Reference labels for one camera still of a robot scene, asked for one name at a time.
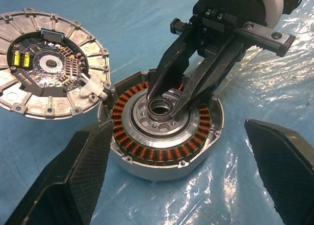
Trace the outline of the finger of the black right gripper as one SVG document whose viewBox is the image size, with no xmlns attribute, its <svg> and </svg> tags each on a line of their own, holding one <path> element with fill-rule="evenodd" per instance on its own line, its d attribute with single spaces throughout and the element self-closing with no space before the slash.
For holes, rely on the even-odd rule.
<svg viewBox="0 0 314 225">
<path fill-rule="evenodd" d="M 164 53 L 151 78 L 147 100 L 161 96 L 178 84 L 189 66 L 189 58 L 201 47 L 205 37 L 203 29 L 194 28 L 183 32 Z M 189 79 L 188 86 L 179 98 L 181 104 L 196 104 L 205 101 L 205 62 L 203 61 Z"/>
<path fill-rule="evenodd" d="M 203 95 L 217 89 L 227 73 L 243 54 L 244 42 L 232 38 L 216 54 L 209 54 L 190 77 L 170 115 L 178 118 Z"/>
</svg>

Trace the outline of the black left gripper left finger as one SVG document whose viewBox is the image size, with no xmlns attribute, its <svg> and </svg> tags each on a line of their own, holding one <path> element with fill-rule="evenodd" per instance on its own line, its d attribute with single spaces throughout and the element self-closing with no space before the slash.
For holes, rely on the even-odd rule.
<svg viewBox="0 0 314 225">
<path fill-rule="evenodd" d="M 4 225 L 89 225 L 103 186 L 113 121 L 77 131 Z"/>
</svg>

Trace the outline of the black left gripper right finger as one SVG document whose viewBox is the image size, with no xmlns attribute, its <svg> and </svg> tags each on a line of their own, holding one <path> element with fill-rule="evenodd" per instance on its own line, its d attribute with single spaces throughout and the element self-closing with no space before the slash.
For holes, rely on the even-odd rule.
<svg viewBox="0 0 314 225">
<path fill-rule="evenodd" d="M 260 177 L 285 225 L 314 225 L 314 147 L 298 132 L 247 119 Z"/>
</svg>

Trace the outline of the motor housing with copper coils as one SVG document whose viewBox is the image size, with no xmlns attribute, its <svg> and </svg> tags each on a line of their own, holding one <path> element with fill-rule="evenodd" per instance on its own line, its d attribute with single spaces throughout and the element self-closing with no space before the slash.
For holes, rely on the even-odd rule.
<svg viewBox="0 0 314 225">
<path fill-rule="evenodd" d="M 154 69 L 117 82 L 98 108 L 98 119 L 114 124 L 110 153 L 123 169 L 151 181 L 185 177 L 209 157 L 224 127 L 224 111 L 215 96 L 195 105 L 181 118 L 170 112 L 188 77 L 152 101 L 146 93 Z"/>
</svg>

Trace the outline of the silver motor rotor disc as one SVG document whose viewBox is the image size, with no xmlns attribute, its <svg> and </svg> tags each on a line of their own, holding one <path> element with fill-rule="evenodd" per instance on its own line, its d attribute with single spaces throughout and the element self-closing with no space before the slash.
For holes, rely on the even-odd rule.
<svg viewBox="0 0 314 225">
<path fill-rule="evenodd" d="M 109 52 L 77 20 L 55 13 L 0 13 L 0 108 L 60 120 L 108 96 Z"/>
</svg>

